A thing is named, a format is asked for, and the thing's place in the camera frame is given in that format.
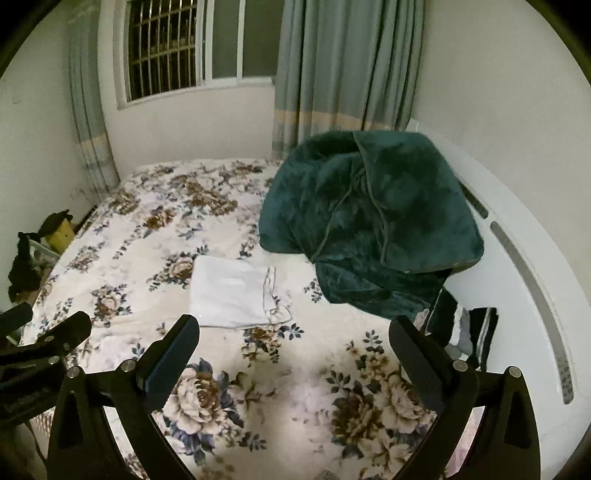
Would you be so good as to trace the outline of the grey-green curtain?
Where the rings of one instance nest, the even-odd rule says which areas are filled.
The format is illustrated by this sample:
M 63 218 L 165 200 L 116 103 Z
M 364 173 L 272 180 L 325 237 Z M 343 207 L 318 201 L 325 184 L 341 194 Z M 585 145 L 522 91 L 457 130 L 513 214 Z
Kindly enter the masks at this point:
M 97 37 L 100 3 L 76 1 L 68 20 L 68 80 L 82 170 L 102 201 L 119 185 L 100 98 Z
M 273 159 L 334 130 L 403 130 L 426 2 L 287 1 L 274 81 Z

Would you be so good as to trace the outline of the dark green plush blanket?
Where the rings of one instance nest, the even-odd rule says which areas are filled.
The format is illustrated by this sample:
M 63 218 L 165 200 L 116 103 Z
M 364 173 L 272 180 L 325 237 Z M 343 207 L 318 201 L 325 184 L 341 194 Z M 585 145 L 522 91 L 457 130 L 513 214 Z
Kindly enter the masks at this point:
M 294 148 L 259 216 L 259 244 L 303 254 L 322 295 L 386 319 L 429 309 L 484 241 L 450 165 L 423 134 L 333 131 Z

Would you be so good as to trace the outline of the window with metal bars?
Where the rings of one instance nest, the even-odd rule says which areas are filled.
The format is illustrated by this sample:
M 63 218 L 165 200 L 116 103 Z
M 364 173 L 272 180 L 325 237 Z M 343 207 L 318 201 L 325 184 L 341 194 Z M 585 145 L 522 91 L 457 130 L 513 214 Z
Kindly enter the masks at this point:
M 283 1 L 117 1 L 117 106 L 188 91 L 270 86 Z

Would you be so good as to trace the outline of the white knit sweater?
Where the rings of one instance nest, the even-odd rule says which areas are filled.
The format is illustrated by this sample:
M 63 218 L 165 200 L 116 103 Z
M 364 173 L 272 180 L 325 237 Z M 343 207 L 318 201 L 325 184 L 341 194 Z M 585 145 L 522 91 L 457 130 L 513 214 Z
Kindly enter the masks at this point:
M 198 256 L 189 283 L 189 313 L 202 327 L 247 329 L 286 323 L 276 268 Z

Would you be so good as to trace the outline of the white curved headboard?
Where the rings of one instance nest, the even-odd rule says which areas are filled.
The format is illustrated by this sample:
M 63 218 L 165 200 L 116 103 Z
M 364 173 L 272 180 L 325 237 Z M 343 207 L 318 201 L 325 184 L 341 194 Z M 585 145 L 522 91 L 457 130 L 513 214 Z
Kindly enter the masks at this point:
M 533 213 L 493 173 L 417 120 L 444 155 L 484 239 L 473 267 L 447 289 L 467 308 L 499 312 L 488 359 L 492 372 L 525 375 L 538 426 L 541 476 L 584 479 L 590 454 L 590 305 L 572 268 Z

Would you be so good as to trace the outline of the black white striped garment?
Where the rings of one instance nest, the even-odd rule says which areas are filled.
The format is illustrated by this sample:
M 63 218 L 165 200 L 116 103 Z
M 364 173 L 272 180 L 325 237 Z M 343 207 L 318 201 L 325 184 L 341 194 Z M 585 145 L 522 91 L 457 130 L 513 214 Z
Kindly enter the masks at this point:
M 414 325 L 453 360 L 465 361 L 475 370 L 486 372 L 498 321 L 496 308 L 467 309 L 442 289 L 432 307 L 415 316 Z

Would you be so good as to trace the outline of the grey-green left curtain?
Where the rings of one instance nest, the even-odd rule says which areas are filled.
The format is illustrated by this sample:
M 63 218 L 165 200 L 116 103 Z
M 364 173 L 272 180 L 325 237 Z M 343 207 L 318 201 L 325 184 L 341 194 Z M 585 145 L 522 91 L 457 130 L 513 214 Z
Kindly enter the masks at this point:
M 97 37 L 100 3 L 76 1 L 68 20 L 68 80 L 82 170 L 102 201 L 119 185 L 100 98 Z

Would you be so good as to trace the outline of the floral bed cover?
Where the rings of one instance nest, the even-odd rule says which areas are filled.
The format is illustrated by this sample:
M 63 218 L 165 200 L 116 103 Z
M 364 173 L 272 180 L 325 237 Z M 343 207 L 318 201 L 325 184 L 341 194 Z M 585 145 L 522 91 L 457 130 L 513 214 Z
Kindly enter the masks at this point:
M 329 303 L 307 258 L 260 247 L 276 171 L 256 159 L 137 169 L 61 256 L 24 339 L 85 312 L 90 336 L 67 364 L 111 370 L 188 311 L 191 275 L 207 257 L 270 269 L 270 319 L 242 327 L 229 314 L 202 327 L 157 426 L 198 479 L 392 479 L 436 415 L 394 355 L 386 319 Z

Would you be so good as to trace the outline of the grey-green right curtain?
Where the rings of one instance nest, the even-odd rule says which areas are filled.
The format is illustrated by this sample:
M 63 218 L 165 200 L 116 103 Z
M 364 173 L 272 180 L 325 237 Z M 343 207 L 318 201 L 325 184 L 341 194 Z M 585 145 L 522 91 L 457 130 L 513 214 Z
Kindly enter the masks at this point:
M 273 159 L 334 130 L 403 130 L 426 2 L 287 1 L 274 81 Z

